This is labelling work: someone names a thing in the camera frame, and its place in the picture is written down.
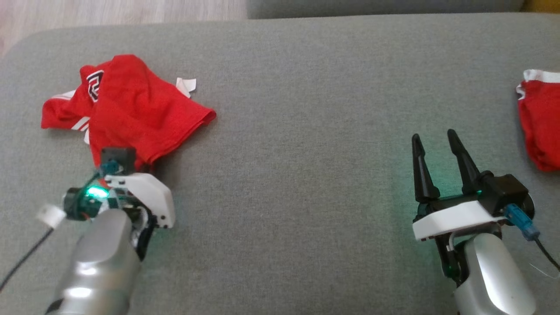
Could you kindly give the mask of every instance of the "blue connector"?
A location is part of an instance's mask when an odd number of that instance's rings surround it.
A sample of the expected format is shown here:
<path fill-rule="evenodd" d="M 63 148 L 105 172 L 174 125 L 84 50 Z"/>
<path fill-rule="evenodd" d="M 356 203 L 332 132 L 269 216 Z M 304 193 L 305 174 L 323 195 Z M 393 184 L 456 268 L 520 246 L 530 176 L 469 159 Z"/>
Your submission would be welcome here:
<path fill-rule="evenodd" d="M 503 216 L 521 230 L 526 240 L 536 240 L 539 237 L 540 231 L 516 204 L 511 203 L 507 205 Z"/>
<path fill-rule="evenodd" d="M 118 173 L 119 169 L 120 165 L 115 160 L 109 160 L 107 163 L 102 163 L 99 166 L 99 171 L 102 177 L 105 175 L 115 175 Z"/>

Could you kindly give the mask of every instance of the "white plastic part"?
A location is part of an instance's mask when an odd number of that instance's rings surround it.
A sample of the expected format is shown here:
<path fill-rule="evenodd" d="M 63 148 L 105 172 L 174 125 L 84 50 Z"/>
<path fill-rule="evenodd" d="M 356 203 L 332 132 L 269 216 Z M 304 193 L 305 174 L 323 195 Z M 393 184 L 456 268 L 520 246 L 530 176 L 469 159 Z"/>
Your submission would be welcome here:
<path fill-rule="evenodd" d="M 54 205 L 44 205 L 37 213 L 37 219 L 53 229 L 56 229 L 65 218 L 66 212 Z"/>
<path fill-rule="evenodd" d="M 412 229 L 416 240 L 421 240 L 504 219 L 503 216 L 491 216 L 480 202 L 475 200 L 429 214 L 414 222 Z"/>
<path fill-rule="evenodd" d="M 177 78 L 175 87 L 177 87 L 179 92 L 183 93 L 183 95 L 190 98 L 190 92 L 194 91 L 197 88 L 197 79 L 187 80 L 183 78 Z"/>
<path fill-rule="evenodd" d="M 109 187 L 127 189 L 141 203 L 157 216 L 157 224 L 162 228 L 172 228 L 175 224 L 175 206 L 171 190 L 148 173 L 134 173 L 127 176 L 105 176 Z"/>

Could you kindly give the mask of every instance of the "green led light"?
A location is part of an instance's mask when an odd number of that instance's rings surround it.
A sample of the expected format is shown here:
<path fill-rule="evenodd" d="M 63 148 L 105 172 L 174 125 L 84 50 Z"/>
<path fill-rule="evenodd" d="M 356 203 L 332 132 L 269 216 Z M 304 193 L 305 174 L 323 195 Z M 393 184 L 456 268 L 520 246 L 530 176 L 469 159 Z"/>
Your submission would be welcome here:
<path fill-rule="evenodd" d="M 91 186 L 87 189 L 86 195 L 93 198 L 107 198 L 109 196 L 109 192 L 101 187 Z"/>

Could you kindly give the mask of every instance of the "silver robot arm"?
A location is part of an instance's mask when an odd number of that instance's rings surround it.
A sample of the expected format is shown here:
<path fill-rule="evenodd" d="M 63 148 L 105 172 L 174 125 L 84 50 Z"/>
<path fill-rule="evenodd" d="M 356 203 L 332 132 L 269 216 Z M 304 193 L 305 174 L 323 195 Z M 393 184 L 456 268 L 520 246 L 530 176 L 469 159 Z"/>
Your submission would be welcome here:
<path fill-rule="evenodd" d="M 521 271 L 493 234 L 478 234 L 464 243 L 468 277 L 454 292 L 461 315 L 534 315 L 536 301 Z"/>
<path fill-rule="evenodd" d="M 132 222 L 117 209 L 100 213 L 76 244 L 47 315 L 124 315 L 140 271 Z"/>

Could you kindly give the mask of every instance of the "couch cushion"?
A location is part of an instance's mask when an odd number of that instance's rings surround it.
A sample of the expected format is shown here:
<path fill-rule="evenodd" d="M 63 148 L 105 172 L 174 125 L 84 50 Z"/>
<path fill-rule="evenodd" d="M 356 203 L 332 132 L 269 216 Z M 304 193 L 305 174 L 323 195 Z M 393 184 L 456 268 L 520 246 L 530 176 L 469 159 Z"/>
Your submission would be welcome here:
<path fill-rule="evenodd" d="M 33 219 L 92 169 L 83 134 L 40 129 L 78 69 L 134 53 L 161 78 L 197 78 L 218 118 L 163 158 L 177 223 L 152 238 L 131 314 L 453 314 L 433 242 L 414 240 L 410 138 L 442 195 L 460 192 L 446 131 L 481 169 L 531 191 L 558 257 L 557 173 L 528 159 L 515 86 L 560 71 L 560 16 L 524 13 L 311 18 L 48 31 L 0 63 L 0 273 L 45 230 Z M 65 223 L 0 295 L 2 313 L 51 302 L 87 223 Z M 504 240 L 541 314 L 558 284 L 535 244 Z"/>
<path fill-rule="evenodd" d="M 247 0 L 249 18 L 519 11 L 524 0 Z"/>

